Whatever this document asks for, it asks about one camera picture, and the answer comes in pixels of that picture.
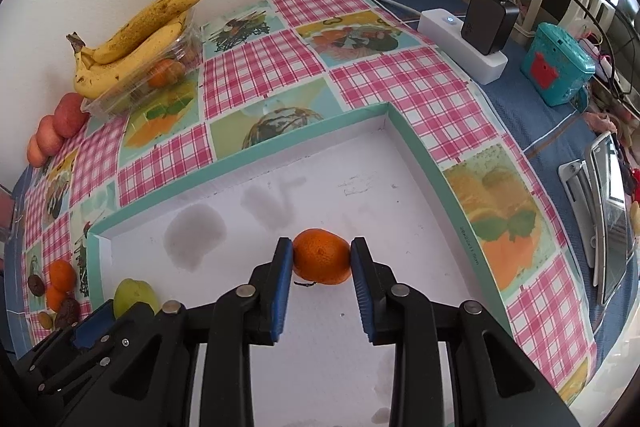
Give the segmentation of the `upper spotted banana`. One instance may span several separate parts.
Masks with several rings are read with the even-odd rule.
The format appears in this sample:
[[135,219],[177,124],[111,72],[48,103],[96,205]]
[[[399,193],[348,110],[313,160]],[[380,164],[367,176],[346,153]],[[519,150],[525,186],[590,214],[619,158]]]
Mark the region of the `upper spotted banana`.
[[129,54],[154,31],[159,30],[183,12],[189,11],[199,1],[155,0],[119,28],[111,38],[94,49],[88,48],[76,32],[67,35],[66,39],[75,52],[80,51],[86,54],[98,64],[111,64]]

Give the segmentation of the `orange tangerine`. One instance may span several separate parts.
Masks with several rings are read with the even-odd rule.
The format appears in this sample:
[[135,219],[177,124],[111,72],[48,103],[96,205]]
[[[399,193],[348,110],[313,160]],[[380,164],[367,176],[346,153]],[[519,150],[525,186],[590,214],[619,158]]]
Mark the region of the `orange tangerine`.
[[293,270],[303,280],[338,285],[352,275],[349,243],[323,229],[300,232],[293,243]]
[[63,293],[74,290],[77,274],[73,265],[64,259],[56,259],[49,265],[50,281],[53,287]]
[[53,285],[49,285],[46,289],[47,307],[54,313],[58,313],[62,307],[62,303],[68,297],[66,291],[60,291]]

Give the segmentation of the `pink checkered fruit tablecloth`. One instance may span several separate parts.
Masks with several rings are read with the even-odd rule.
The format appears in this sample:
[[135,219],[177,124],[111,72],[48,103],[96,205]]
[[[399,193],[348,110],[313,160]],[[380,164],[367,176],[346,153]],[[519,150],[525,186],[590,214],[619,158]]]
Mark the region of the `pink checkered fruit tablecloth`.
[[465,216],[516,341],[566,401],[596,368],[586,295],[560,216],[527,157],[436,44],[369,0],[265,0],[199,27],[202,61],[108,121],[89,115],[34,168],[24,198],[22,294],[56,313],[27,277],[51,284],[64,259],[90,301],[88,232],[136,200],[253,145],[341,112],[390,103],[436,162]]

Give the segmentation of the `white tray with teal rim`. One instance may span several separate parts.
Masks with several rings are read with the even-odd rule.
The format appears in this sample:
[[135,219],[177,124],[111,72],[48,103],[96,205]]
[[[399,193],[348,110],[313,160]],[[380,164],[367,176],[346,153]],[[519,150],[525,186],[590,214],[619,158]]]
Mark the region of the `white tray with teal rim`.
[[[398,110],[310,124],[145,195],[89,230],[90,301],[125,279],[160,300],[212,303],[268,262],[279,239],[363,237],[377,262],[435,303],[506,310],[454,194]],[[352,282],[291,284],[283,333],[250,351],[259,426],[371,426],[390,410],[394,351],[369,343]]]

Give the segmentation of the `small brown kiwi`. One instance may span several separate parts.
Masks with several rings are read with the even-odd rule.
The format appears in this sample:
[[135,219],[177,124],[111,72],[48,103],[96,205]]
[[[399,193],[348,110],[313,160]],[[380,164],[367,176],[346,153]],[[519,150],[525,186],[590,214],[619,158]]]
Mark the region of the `small brown kiwi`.
[[54,327],[53,317],[51,317],[51,315],[46,311],[38,312],[37,313],[37,320],[38,320],[38,323],[40,324],[40,326],[43,329],[47,329],[47,331],[50,331],[50,329],[53,329],[53,327]]

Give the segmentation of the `large dark avocado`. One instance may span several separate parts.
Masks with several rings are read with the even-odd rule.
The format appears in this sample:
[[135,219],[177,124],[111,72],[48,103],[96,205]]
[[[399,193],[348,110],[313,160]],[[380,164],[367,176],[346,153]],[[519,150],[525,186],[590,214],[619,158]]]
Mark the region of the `large dark avocado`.
[[46,284],[36,273],[32,273],[29,275],[29,277],[27,277],[27,285],[29,291],[35,297],[42,297],[46,293]]

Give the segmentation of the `tangerine inside plastic container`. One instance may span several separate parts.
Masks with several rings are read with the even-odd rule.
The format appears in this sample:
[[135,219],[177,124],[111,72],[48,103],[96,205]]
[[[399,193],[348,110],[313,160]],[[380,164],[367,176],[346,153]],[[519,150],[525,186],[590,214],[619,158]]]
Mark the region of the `tangerine inside plastic container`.
[[181,62],[165,58],[152,68],[148,86],[151,89],[171,86],[181,80],[184,75],[186,75],[186,68]]

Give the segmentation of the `far pale red apple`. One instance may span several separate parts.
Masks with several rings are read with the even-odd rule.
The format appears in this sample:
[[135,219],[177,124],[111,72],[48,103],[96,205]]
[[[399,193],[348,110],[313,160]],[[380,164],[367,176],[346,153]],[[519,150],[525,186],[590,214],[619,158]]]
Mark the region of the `far pale red apple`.
[[48,156],[43,153],[38,145],[35,135],[32,135],[28,141],[26,157],[29,165],[34,168],[41,168],[48,159]]

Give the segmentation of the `green pear-like fruit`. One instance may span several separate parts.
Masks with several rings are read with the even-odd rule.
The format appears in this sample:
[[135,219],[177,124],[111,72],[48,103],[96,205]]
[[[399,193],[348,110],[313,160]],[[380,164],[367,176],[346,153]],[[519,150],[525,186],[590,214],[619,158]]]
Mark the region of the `green pear-like fruit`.
[[117,286],[113,298],[115,319],[122,317],[136,303],[146,303],[154,313],[160,311],[160,302],[156,292],[145,281],[123,279]]

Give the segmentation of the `blue underlying tablecloth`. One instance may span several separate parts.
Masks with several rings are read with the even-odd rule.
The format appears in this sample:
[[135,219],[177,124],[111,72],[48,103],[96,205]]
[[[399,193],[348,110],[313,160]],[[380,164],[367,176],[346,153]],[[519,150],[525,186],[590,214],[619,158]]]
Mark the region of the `blue underlying tablecloth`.
[[638,291],[636,262],[628,262],[627,271],[606,307],[598,303],[592,286],[582,236],[572,205],[560,181],[558,168],[582,159],[596,135],[570,104],[550,107],[542,101],[532,83],[520,71],[525,49],[510,40],[503,49],[508,64],[501,77],[483,88],[504,127],[509,129],[552,200],[570,242],[573,267],[584,283],[589,307],[589,323],[597,345],[597,363],[601,364],[623,332]]

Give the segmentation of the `teal tin box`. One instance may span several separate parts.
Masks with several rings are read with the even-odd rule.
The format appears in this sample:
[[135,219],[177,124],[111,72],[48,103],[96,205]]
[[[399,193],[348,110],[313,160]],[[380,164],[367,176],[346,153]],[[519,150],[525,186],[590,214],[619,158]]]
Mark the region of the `teal tin box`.
[[553,107],[568,103],[586,87],[596,62],[564,28],[540,23],[520,69]]

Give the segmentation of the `black power adapter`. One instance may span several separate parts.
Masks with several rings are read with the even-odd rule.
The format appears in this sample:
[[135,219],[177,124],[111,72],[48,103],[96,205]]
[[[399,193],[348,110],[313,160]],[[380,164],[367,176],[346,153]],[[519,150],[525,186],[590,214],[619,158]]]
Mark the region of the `black power adapter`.
[[471,0],[461,29],[462,39],[480,54],[501,51],[518,20],[520,10],[508,0]]

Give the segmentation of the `clear plastic fruit container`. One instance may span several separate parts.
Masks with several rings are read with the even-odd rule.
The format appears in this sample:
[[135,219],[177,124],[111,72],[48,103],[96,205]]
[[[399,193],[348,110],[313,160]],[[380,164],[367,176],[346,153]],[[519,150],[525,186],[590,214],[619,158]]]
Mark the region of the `clear plastic fruit container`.
[[189,72],[192,72],[193,69],[196,69],[198,65],[201,64],[201,31],[193,21],[193,12],[191,10],[189,10],[186,27],[178,41],[163,55],[157,58],[149,68],[125,80],[122,84],[114,86],[95,100],[84,98],[81,104],[81,110],[94,118],[108,121],[115,116],[136,108],[152,94],[160,90],[151,89],[148,86],[148,80],[155,64],[161,60],[165,60],[165,58],[181,62],[186,68],[186,74],[189,74]]

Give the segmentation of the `red apple nearest bananas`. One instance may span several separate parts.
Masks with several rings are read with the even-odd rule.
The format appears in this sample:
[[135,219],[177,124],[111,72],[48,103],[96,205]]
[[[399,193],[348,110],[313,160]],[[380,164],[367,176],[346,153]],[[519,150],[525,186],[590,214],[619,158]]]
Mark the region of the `red apple nearest bananas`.
[[76,92],[64,94],[53,113],[53,128],[64,139],[75,136],[89,119],[81,110],[84,98]]

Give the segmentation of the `lower yellow banana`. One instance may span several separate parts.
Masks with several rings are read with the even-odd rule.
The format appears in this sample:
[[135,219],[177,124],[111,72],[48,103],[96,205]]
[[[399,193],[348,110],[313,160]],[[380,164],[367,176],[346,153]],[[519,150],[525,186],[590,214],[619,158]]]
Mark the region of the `lower yellow banana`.
[[163,55],[182,35],[189,11],[174,17],[165,26],[154,31],[126,56],[110,64],[101,65],[90,57],[85,43],[74,32],[66,39],[72,46],[76,62],[75,91],[89,100],[99,98],[125,80],[140,74]]

